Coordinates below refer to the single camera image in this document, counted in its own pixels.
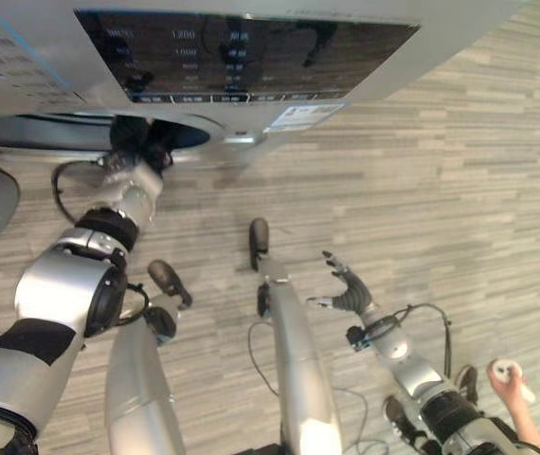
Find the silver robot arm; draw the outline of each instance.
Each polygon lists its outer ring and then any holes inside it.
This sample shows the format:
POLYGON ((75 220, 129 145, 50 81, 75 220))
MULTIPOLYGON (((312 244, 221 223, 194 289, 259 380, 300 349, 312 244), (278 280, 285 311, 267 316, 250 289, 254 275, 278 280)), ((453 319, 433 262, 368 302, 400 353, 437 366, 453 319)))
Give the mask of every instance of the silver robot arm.
POLYGON ((419 405, 423 421, 441 443, 445 455, 536 453, 530 448, 516 447, 491 420, 483 417, 448 378, 415 351, 399 321, 373 301, 360 278, 332 253, 323 251, 323 255, 334 268, 333 275, 348 288, 340 296, 323 297, 316 303, 353 311, 360 317, 364 329, 351 327, 347 333, 349 342, 355 350, 372 346, 399 386, 419 405))
POLYGON ((163 183, 134 155, 112 154, 103 165, 107 178, 90 210, 17 285, 17 321, 0 336, 0 454, 37 453, 84 339, 117 323, 126 257, 163 183))

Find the washing machine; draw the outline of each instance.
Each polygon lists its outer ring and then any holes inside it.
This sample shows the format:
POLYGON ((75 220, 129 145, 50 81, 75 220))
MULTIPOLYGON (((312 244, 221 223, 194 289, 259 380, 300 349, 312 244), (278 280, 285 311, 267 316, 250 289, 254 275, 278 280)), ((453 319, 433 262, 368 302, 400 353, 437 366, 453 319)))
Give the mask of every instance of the washing machine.
POLYGON ((0 158, 110 149, 164 119, 173 158, 242 166, 415 81, 518 0, 0 0, 0 158))

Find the control panel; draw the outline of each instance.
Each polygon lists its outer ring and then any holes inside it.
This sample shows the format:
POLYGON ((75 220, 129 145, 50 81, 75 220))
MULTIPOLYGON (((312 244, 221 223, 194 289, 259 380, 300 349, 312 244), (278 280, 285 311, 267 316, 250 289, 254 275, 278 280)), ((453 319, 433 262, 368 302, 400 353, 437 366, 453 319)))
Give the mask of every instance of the control panel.
POLYGON ((408 24, 77 10, 133 102, 334 100, 419 29, 408 24))

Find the wooden floor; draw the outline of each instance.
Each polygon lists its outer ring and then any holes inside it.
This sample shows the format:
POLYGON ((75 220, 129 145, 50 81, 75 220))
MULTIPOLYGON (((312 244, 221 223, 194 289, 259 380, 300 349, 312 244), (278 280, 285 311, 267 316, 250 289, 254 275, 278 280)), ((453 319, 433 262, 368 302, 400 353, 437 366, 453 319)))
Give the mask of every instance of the wooden floor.
MULTIPOLYGON (((67 227, 52 205, 47 168, 7 169, 22 200, 0 235, 0 333, 13 321, 20 272, 67 227)), ((389 99, 354 105, 241 173, 174 168, 166 182, 129 272, 151 285, 146 265, 165 259, 195 300, 161 353, 189 455, 278 439, 278 400, 246 348, 257 320, 258 279, 247 265, 247 227, 256 216, 268 219, 274 256, 302 299, 341 290, 320 260, 330 249, 388 311, 420 302, 444 308, 453 320, 454 371, 517 359, 538 397, 531 409, 540 426, 540 0, 389 99)), ((346 344, 356 319, 308 314, 333 384, 369 400, 365 437, 412 453, 380 414, 396 390, 389 374, 372 353, 346 344)), ((405 327, 440 368, 436 315, 420 312, 405 327)), ((112 338, 87 343, 41 453, 108 453, 103 386, 112 338)), ((253 344, 274 382, 271 331, 258 328, 253 344)), ((507 419, 484 374, 479 387, 481 406, 507 419)), ((349 443, 362 405, 341 392, 336 400, 349 443)))

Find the game controller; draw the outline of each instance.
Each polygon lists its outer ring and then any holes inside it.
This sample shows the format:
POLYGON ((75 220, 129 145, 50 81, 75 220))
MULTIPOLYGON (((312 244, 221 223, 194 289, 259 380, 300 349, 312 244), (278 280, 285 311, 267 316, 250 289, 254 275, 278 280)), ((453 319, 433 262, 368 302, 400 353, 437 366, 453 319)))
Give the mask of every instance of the game controller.
MULTIPOLYGON (((509 358, 499 358, 494 362, 492 367, 495 378, 504 384, 510 383, 514 368, 518 370, 521 376, 523 375, 523 369, 520 367, 520 365, 516 361, 510 360, 509 358)), ((529 403, 535 402, 535 393, 533 393, 526 384, 523 384, 521 393, 523 398, 525 398, 529 403)))

